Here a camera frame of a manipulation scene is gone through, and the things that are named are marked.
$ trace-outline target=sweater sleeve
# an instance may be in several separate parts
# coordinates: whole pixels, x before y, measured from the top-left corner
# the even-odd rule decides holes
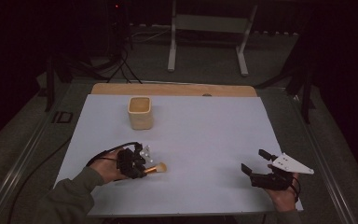
[[[276,213],[278,224],[301,224],[297,210]]]
[[[103,178],[85,167],[73,180],[64,179],[36,207],[33,223],[83,223],[94,205],[90,193]]]

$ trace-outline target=black device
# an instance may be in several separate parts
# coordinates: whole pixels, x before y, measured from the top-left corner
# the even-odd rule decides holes
[[[134,145],[135,149],[133,151],[129,148],[124,148],[131,145]],[[90,166],[96,160],[112,160],[105,158],[104,156],[107,153],[120,148],[124,148],[123,150],[120,150],[117,154],[117,168],[120,170],[120,172],[123,175],[132,179],[142,178],[146,176],[147,174],[144,172],[144,165],[146,164],[146,160],[141,156],[143,146],[142,144],[137,142],[129,142],[118,147],[113,147],[111,149],[105,150],[94,156],[91,160],[89,160],[86,166]]]
[[[267,153],[263,149],[258,150],[258,155],[266,159],[267,161],[275,161],[278,157]],[[293,185],[293,173],[286,172],[277,167],[271,166],[272,173],[267,175],[254,174],[252,170],[247,167],[245,164],[241,164],[241,170],[246,173],[252,182],[253,187],[258,187],[262,189],[273,189],[273,190],[286,190],[292,188],[296,194],[296,201],[298,200],[298,194],[300,193],[300,185],[298,180],[298,189]]]

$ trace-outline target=tan container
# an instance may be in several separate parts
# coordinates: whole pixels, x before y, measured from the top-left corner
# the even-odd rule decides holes
[[[131,97],[128,107],[131,127],[134,130],[153,127],[152,100],[146,96]]]

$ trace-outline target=human hand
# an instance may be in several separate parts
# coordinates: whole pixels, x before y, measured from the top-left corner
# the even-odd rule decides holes
[[[127,178],[117,168],[117,154],[120,150],[123,150],[123,148],[107,153],[89,166],[101,175],[105,184]]]
[[[293,186],[296,188],[298,179],[298,173],[294,173],[293,177]],[[287,188],[286,190],[272,190],[265,189],[267,194],[272,200],[272,203],[275,206],[275,209],[278,212],[288,212],[292,210],[296,210],[296,193],[292,188]]]

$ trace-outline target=white tabletop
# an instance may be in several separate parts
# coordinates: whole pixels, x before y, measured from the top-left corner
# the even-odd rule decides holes
[[[168,171],[96,188],[90,216],[273,211],[267,193],[251,187],[241,171],[243,162],[255,173],[270,173],[260,148],[282,154],[260,98],[151,96],[155,122],[143,131],[130,126],[130,98],[88,96],[57,182],[75,177],[101,151],[134,141],[149,145],[154,163],[165,162]],[[302,210],[301,202],[296,206]]]

